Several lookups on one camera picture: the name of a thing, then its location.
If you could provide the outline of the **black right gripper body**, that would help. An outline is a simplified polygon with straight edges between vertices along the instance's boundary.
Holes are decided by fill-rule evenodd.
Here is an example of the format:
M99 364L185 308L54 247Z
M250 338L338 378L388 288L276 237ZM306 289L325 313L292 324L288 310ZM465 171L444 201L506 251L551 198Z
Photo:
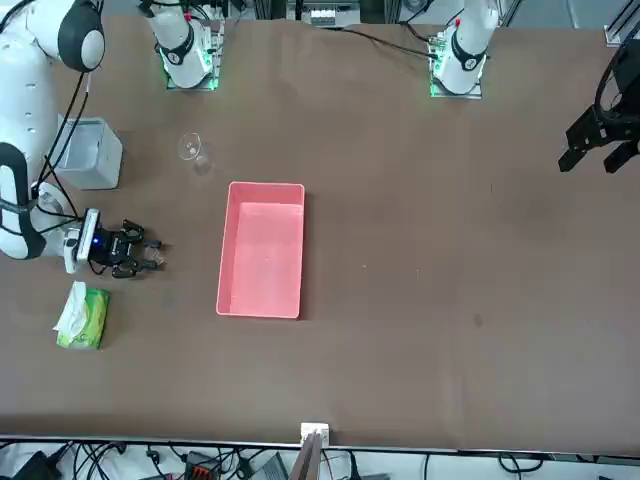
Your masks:
M88 259L99 265L119 265L126 257L126 242L121 230L102 227L94 231Z

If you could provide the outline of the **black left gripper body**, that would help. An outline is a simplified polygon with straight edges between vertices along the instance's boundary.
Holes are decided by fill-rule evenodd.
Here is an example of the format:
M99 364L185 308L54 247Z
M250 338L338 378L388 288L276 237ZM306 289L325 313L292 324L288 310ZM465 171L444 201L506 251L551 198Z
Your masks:
M604 125L639 122L639 40L630 32L607 65L599 81L599 97L615 81L618 101L608 109L599 101L599 121Z

